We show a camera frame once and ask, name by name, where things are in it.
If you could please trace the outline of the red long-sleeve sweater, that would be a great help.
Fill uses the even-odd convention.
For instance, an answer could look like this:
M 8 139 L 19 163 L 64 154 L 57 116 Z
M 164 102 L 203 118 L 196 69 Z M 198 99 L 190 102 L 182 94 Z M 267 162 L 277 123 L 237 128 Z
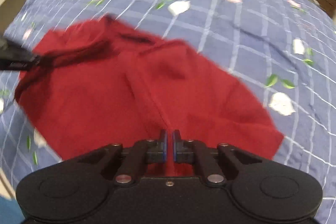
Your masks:
M 242 82 L 183 40 L 104 16 L 47 32 L 34 52 L 50 62 L 21 74 L 15 100 L 63 160 L 162 130 L 266 159 L 284 138 Z

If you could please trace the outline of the blue plaid floral bedspread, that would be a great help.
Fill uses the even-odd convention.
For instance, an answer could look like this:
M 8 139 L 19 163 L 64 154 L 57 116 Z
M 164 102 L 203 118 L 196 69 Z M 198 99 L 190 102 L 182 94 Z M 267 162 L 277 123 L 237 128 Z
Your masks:
M 25 0 L 3 33 L 27 48 L 53 28 L 111 13 L 180 38 L 239 77 L 285 138 L 277 162 L 323 187 L 320 223 L 335 223 L 335 26 L 309 0 Z

